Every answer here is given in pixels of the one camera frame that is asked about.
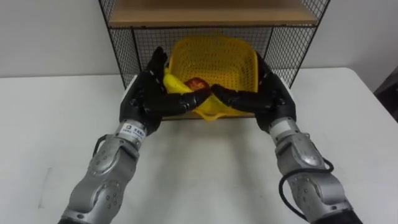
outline shelf board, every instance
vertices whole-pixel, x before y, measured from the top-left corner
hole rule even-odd
[[[316,24],[300,0],[116,0],[111,27]]]

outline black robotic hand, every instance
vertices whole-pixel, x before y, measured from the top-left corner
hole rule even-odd
[[[213,94],[225,105],[243,112],[254,113],[260,129],[269,132],[271,122],[288,117],[296,120],[295,103],[287,87],[275,75],[265,61],[257,54],[258,80],[257,93],[234,91],[215,84]]]
[[[147,136],[159,128],[162,117],[194,110],[211,95],[211,91],[206,89],[167,94],[163,86],[166,61],[166,53],[157,47],[146,69],[127,88],[120,106],[119,121],[133,119],[142,123]]]

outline white table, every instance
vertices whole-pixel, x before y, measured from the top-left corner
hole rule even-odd
[[[396,122],[346,68],[302,70],[292,91],[298,125],[362,221],[398,223]],[[0,79],[0,223],[58,222],[97,138],[118,125],[122,92],[118,75]],[[280,178],[254,119],[166,121],[113,223],[304,223],[280,200]]]

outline metal wire grid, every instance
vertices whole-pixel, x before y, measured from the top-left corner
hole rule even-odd
[[[157,46],[170,55],[173,46],[182,38],[190,35],[214,35],[223,34],[228,37],[237,37],[245,40],[254,50],[261,55],[265,54],[266,46],[270,38],[270,27],[243,27],[243,28],[175,28],[175,29],[140,29],[135,30],[137,49],[141,61],[141,67],[147,65]]]
[[[292,86],[315,28],[275,27],[265,56],[271,70]]]
[[[301,0],[302,4],[317,17],[317,25],[321,22],[322,16],[329,5],[330,0]]]
[[[99,0],[125,87],[145,67],[157,46],[162,46],[170,54],[174,44],[181,38],[214,33],[244,39],[254,50],[264,55],[273,72],[291,86],[329,2],[330,0],[302,0],[317,17],[316,25],[113,29],[108,26],[108,21],[115,0]]]

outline yellow plastic basket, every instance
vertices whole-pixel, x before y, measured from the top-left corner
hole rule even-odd
[[[225,36],[187,37],[172,50],[164,85],[169,93],[192,92],[184,82],[198,77],[210,86],[220,84],[232,90],[257,92],[257,55],[243,40]],[[245,114],[210,96],[196,110],[203,119]]]

